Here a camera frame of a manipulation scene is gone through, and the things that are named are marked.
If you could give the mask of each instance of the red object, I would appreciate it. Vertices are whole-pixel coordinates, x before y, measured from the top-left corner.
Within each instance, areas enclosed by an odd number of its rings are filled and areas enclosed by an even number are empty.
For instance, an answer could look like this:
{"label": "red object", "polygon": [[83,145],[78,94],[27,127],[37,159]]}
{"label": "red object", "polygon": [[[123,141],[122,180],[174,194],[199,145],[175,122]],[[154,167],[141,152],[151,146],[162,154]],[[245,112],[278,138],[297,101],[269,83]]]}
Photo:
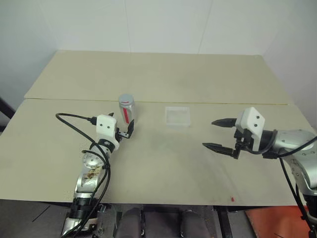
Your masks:
{"label": "red object", "polygon": [[125,122],[129,124],[129,116],[126,108],[123,108]]}
{"label": "red object", "polygon": [[246,211],[257,238],[307,238],[309,228],[297,206]]}

